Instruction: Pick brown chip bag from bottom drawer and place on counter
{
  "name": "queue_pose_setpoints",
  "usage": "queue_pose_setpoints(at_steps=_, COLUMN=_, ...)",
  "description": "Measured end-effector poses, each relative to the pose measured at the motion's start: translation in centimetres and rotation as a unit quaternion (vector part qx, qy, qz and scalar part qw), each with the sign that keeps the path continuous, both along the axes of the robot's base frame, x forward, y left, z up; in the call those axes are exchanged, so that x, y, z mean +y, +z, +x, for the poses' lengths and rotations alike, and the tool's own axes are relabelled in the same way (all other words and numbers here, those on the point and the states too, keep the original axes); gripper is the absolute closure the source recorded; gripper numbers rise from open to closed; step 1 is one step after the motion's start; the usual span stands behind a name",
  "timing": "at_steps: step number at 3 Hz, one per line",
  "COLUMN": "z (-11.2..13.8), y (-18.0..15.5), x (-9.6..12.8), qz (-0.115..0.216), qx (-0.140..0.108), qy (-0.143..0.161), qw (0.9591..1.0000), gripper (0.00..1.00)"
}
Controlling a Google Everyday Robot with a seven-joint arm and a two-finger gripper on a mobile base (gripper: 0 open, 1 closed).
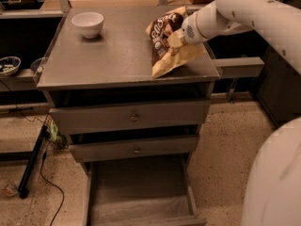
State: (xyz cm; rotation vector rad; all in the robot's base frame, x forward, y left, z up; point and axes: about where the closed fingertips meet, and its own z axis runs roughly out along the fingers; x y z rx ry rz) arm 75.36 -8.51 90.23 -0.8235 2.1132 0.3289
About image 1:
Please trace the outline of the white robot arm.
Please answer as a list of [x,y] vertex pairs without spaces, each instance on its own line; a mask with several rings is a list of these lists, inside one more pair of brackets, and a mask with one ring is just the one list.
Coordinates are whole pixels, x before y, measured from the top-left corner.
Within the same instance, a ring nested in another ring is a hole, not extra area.
[[[301,11],[277,0],[214,0],[183,20],[172,47],[253,29],[301,73]],[[241,226],[301,226],[301,118],[262,144],[249,173]]]

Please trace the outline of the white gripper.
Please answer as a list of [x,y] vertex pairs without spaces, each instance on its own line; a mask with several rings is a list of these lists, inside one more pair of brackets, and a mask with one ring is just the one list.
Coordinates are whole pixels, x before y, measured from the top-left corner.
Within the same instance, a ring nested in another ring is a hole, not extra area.
[[170,47],[178,48],[188,44],[199,44],[208,40],[200,29],[200,15],[195,11],[183,20],[182,29],[173,32],[167,42]]

